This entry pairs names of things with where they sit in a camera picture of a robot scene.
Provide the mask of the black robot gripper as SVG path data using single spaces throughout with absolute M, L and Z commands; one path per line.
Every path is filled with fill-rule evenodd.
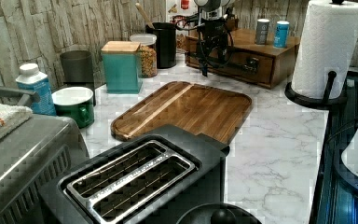
M 229 44 L 233 43 L 230 31 L 227 28 L 227 20 L 223 17 L 206 20 L 201 19 L 197 28 L 198 42 L 196 53 L 198 56 L 210 56 L 215 50 L 220 63 L 226 63 L 232 55 Z M 203 76 L 208 76 L 208 64 L 205 59 L 200 60 L 200 69 Z

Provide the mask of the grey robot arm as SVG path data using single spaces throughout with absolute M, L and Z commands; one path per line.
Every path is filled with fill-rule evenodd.
M 230 0 L 194 0 L 198 7 L 198 42 L 196 58 L 199 61 L 201 73 L 207 77 L 208 67 L 224 67 L 231 58 L 228 53 L 228 43 L 233 43 L 230 31 L 227 29 L 227 15 L 222 12 Z

